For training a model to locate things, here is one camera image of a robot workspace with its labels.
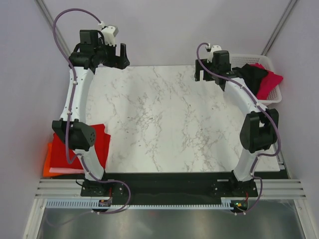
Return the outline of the magenta t shirt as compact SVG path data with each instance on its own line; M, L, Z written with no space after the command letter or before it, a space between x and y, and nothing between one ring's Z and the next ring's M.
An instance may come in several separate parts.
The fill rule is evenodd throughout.
M259 90L256 94L257 99L266 100L269 93L275 89L283 81L283 76L277 75L272 71L266 70L261 64L251 64L254 68L259 68L259 72L263 72L263 77L259 84Z

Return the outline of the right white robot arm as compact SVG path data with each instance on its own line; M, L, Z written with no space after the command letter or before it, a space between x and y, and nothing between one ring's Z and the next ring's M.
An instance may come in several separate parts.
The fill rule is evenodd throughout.
M245 117L239 134L242 153L226 188L233 196L255 196L254 172L259 157L273 157L278 154L277 151L267 151L273 144L281 142L278 131L279 113L260 103L246 85L243 76L232 70L227 50L209 44L206 45L206 50L208 57L197 58L195 62L195 80L214 81Z

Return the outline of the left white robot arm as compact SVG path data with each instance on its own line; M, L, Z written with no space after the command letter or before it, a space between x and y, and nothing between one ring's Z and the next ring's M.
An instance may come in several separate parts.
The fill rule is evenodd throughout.
M103 180L105 168L96 152L96 130L86 124L86 103L90 85L99 65L125 69L130 65L126 45L120 45L116 54L115 37L118 29L109 25L101 30L81 30L80 42L67 57L70 79L64 110L52 129L65 145L69 164L78 160L84 169L81 196L107 196L109 183Z

